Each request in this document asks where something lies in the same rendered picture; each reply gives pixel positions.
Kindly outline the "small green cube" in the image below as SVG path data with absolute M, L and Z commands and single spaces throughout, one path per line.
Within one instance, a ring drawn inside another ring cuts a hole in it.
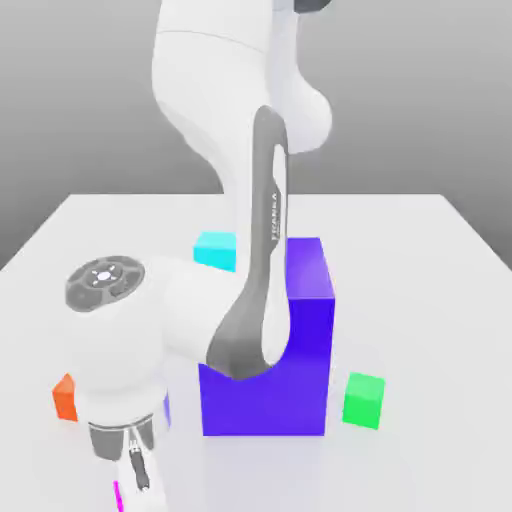
M 351 372 L 343 404 L 344 423 L 377 430 L 385 391 L 385 380 L 380 377 Z

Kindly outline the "small cyan cube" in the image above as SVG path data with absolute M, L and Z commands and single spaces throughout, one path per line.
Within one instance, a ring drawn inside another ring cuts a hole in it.
M 231 232 L 202 232 L 193 247 L 196 263 L 236 271 L 236 236 Z

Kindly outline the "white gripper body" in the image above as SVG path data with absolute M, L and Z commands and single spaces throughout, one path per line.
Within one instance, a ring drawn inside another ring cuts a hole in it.
M 155 457 L 143 449 L 142 456 L 136 456 L 136 459 L 136 466 L 145 468 L 149 488 L 139 488 L 137 473 L 133 469 L 129 452 L 125 451 L 117 464 L 124 512 L 168 512 L 165 490 Z

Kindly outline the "large blue box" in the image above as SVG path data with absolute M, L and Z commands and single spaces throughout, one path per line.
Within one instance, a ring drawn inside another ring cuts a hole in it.
M 205 436 L 322 436 L 329 388 L 335 293 L 321 240 L 288 240 L 290 339 L 268 372 L 234 381 L 199 366 Z

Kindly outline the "small orange cube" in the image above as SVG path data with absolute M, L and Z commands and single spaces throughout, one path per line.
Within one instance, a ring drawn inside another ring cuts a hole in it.
M 66 373 L 52 390 L 57 417 L 61 420 L 77 422 L 78 415 L 75 406 L 75 382 Z

